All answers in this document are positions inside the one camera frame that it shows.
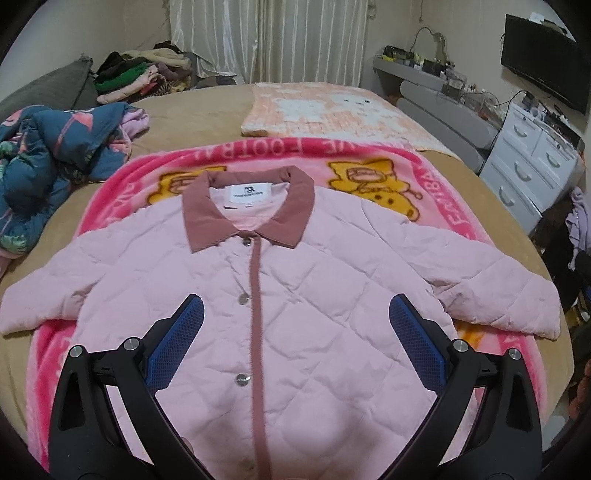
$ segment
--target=drawer handle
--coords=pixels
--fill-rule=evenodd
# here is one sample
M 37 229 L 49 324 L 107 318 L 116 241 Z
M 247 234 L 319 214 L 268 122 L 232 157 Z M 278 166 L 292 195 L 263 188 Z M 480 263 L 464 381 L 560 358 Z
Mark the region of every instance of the drawer handle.
M 519 162 L 516 161 L 515 162 L 515 172 L 517 173 L 517 176 L 523 180 L 523 181 L 530 181 L 531 180 L 531 175 L 529 173 L 524 172 L 521 167 L 519 166 Z
M 521 138 L 527 137 L 527 133 L 522 132 L 519 128 L 517 128 L 517 125 L 515 125 L 513 128 L 515 129 L 515 133 L 519 135 Z
M 560 162 L 557 162 L 548 152 L 546 152 L 546 157 L 548 158 L 548 163 L 550 165 L 552 165 L 554 168 L 560 168 Z
M 515 204 L 515 202 L 513 200 L 511 200 L 508 196 L 506 196 L 505 190 L 503 190 L 503 187 L 499 187 L 499 198 L 508 207 L 513 207 L 513 205 Z

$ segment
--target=black flat screen tv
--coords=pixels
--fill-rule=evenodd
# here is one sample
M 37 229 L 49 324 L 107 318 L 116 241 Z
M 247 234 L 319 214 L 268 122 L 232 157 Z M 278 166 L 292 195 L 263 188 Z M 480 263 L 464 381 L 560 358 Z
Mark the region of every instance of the black flat screen tv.
M 501 64 L 572 109 L 587 112 L 591 63 L 566 35 L 507 15 Z

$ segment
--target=green garment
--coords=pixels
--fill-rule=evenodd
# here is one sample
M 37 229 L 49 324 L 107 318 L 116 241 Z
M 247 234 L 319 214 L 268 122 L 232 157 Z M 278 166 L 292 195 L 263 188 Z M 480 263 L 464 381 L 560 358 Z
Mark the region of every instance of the green garment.
M 115 77 L 114 79 L 107 80 L 103 83 L 95 83 L 96 91 L 98 93 L 103 94 L 113 92 L 115 90 L 119 90 L 125 86 L 128 86 L 137 77 L 142 75 L 142 73 L 145 72 L 147 68 L 147 63 L 140 63 L 135 67 L 131 67 L 129 70 L 127 70 L 127 72 L 123 72 L 121 75 Z

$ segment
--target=pink quilted jacket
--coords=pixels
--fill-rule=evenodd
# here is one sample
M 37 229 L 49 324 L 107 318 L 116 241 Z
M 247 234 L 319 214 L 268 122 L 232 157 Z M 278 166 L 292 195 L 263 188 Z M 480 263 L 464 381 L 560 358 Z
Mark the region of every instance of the pink quilted jacket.
M 270 194 L 251 206 L 225 188 L 260 182 Z M 73 343 L 112 349 L 189 293 L 204 324 L 157 398 L 219 480 L 379 478 L 434 401 L 390 325 L 398 293 L 450 338 L 451 317 L 553 339 L 560 329 L 554 286 L 512 258 L 287 167 L 205 172 L 182 198 L 78 237 L 8 289 L 0 330 L 77 320 Z

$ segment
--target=gray pillow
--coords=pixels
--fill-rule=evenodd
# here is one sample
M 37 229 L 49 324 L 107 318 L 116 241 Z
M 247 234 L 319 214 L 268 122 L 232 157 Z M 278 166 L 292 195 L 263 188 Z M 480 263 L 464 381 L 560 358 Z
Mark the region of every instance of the gray pillow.
M 92 59 L 81 56 L 8 95 L 0 102 L 0 122 L 29 105 L 45 105 L 55 110 L 95 107 L 97 93 L 90 74 L 91 67 Z

